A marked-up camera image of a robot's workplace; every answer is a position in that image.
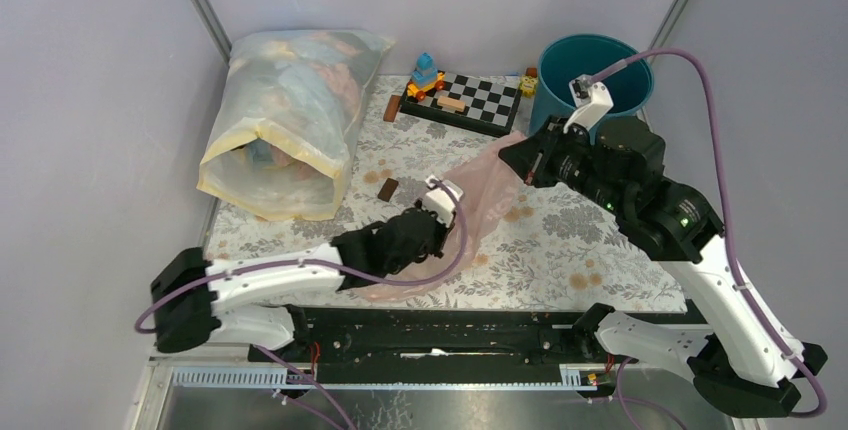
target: wooden block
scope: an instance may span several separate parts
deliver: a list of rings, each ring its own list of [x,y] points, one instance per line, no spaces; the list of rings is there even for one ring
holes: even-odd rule
[[[394,122],[397,117],[397,112],[400,109],[400,95],[392,95],[389,98],[389,104],[386,105],[386,113],[383,114],[384,122]]]
[[[377,198],[384,202],[388,202],[392,199],[392,195],[395,194],[395,190],[397,190],[398,181],[393,178],[387,178],[386,183],[383,184],[383,188],[380,189],[380,193],[377,194]]]
[[[462,100],[457,100],[455,98],[441,96],[438,100],[436,100],[436,104],[442,107],[445,110],[450,110],[454,113],[462,112],[465,110],[465,102]]]

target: trash bin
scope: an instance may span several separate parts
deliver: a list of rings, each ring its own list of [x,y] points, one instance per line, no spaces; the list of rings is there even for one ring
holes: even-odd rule
[[[539,58],[539,87],[530,114],[530,135],[542,127],[549,115],[567,117],[574,112],[570,81],[595,74],[636,53],[630,45],[603,35],[572,35],[552,43]],[[613,102],[604,120],[633,115],[651,96],[654,74],[642,60],[610,76],[604,85]]]

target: floral tablecloth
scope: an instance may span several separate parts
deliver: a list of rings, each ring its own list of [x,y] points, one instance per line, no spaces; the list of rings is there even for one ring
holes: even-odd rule
[[[386,220],[409,207],[423,180],[476,156],[492,137],[399,114],[382,120],[389,96],[408,77],[379,76],[359,137],[353,180],[335,219],[268,222],[221,202],[206,247],[208,258],[271,256],[309,248]],[[517,77],[493,77],[517,85]],[[514,129],[526,130],[531,101],[522,102]],[[386,178],[400,185],[377,199]],[[401,302],[370,302],[352,291],[302,294],[303,306],[582,311],[595,302],[625,311],[682,312],[680,285],[630,245],[612,217],[563,185],[522,188],[512,209],[486,237],[471,268],[429,293]]]

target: transparent plastic bag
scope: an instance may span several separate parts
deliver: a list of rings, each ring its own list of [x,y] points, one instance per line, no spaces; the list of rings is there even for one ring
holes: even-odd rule
[[[512,202],[523,185],[515,172],[498,158],[498,151],[525,138],[519,132],[501,137],[484,148],[480,155],[442,175],[443,179],[455,183],[464,192],[461,205],[468,224],[468,242],[465,246],[465,252],[453,272],[441,280],[427,285],[399,287],[379,284],[359,288],[356,291],[372,301],[405,300],[427,293],[457,272],[468,268],[477,255],[480,241],[486,235],[495,231],[498,223],[512,208]],[[445,242],[442,258],[430,257],[423,263],[413,263],[397,275],[390,275],[388,278],[411,281],[422,280],[439,274],[459,253],[459,239],[459,223],[457,222]]]
[[[237,41],[197,188],[268,220],[332,218],[390,47],[371,33],[341,30]]]

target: chessboard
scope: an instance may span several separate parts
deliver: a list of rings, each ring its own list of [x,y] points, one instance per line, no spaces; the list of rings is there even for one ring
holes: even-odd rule
[[[430,90],[420,102],[404,89],[400,111],[493,137],[502,137],[512,130],[521,100],[517,88],[447,72],[444,80],[442,90]],[[464,102],[465,109],[456,113],[443,109],[438,104],[442,96]]]

